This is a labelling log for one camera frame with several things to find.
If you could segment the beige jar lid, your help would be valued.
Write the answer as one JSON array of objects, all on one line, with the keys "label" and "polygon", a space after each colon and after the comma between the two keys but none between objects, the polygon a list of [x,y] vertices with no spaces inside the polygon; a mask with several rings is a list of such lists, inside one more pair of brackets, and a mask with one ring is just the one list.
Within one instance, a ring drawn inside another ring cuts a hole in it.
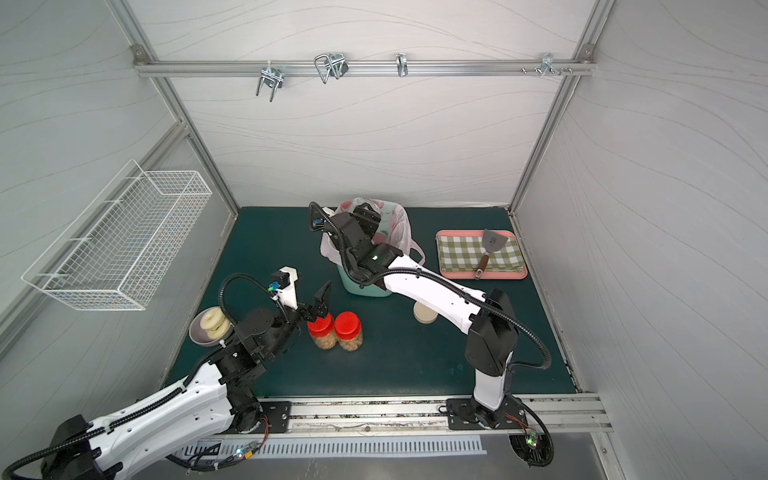
[{"label": "beige jar lid", "polygon": [[438,313],[426,305],[416,302],[413,306],[413,315],[421,324],[431,324],[437,320]]}]

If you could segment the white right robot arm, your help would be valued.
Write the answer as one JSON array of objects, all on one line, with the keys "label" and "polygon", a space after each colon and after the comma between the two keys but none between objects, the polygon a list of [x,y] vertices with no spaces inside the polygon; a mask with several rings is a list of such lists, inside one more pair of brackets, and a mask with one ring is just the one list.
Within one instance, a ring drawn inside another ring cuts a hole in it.
[{"label": "white right robot arm", "polygon": [[515,316],[509,298],[463,287],[414,261],[386,243],[373,242],[374,217],[331,215],[309,204],[309,229],[328,236],[345,274],[361,288],[376,286],[436,311],[466,335],[465,358],[475,369],[469,405],[453,415],[484,429],[496,429],[510,416],[511,373],[517,367],[546,370],[552,355],[541,339]]}]

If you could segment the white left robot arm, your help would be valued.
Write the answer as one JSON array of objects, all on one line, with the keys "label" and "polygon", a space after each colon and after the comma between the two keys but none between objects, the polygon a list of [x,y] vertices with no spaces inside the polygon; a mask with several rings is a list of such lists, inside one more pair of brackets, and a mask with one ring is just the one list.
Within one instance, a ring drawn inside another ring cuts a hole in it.
[{"label": "white left robot arm", "polygon": [[7,466],[5,479],[39,463],[43,479],[118,479],[166,458],[185,444],[234,430],[250,433],[267,422],[251,385],[284,353],[301,323],[329,313],[331,285],[311,304],[298,301],[296,273],[284,267],[258,288],[275,304],[233,323],[233,334],[172,385],[110,415],[76,415],[57,428],[49,447]]}]

